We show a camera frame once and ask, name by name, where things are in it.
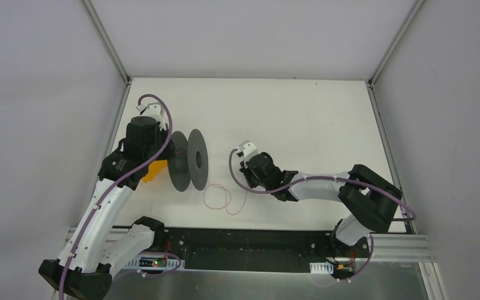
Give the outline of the yellow plastic bin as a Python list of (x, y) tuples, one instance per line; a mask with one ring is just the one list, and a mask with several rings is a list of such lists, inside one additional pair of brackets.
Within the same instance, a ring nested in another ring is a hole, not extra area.
[(147, 174), (142, 178), (142, 182), (151, 182), (162, 170), (166, 169), (168, 162), (166, 160), (154, 161), (148, 166)]

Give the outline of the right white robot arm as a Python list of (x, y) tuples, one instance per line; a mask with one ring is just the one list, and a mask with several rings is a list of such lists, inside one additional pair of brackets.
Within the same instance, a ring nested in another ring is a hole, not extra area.
[(329, 245), (345, 256), (370, 233), (387, 233), (394, 222), (402, 192), (362, 164), (337, 175), (313, 175), (278, 168), (262, 152), (239, 163), (247, 186), (279, 201), (327, 200), (342, 203), (350, 212), (333, 229)]

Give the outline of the black perforated cable spool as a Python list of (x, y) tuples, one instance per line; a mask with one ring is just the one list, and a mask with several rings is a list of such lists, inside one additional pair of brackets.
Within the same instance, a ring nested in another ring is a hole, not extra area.
[(202, 132), (193, 129), (187, 138), (181, 131), (173, 132), (174, 156), (167, 160), (169, 177), (172, 185), (179, 192), (184, 192), (192, 184), (202, 191), (209, 176), (209, 158), (206, 142)]

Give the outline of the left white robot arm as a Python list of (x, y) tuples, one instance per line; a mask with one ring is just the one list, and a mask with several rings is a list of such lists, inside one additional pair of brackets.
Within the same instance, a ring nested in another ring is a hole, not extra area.
[(168, 248), (164, 223), (140, 217), (130, 230), (105, 249), (112, 226), (155, 160), (174, 155), (171, 130), (159, 116), (133, 117), (117, 148), (106, 156), (89, 206), (57, 259), (45, 259), (39, 274), (58, 291), (59, 299), (103, 299), (115, 275), (142, 251)]

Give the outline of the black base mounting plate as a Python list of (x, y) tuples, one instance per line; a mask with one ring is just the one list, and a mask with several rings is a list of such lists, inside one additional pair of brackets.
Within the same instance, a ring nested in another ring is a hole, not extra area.
[(369, 243), (338, 246), (330, 231), (169, 227), (145, 250), (173, 253), (188, 270), (310, 273), (312, 263), (367, 258)]

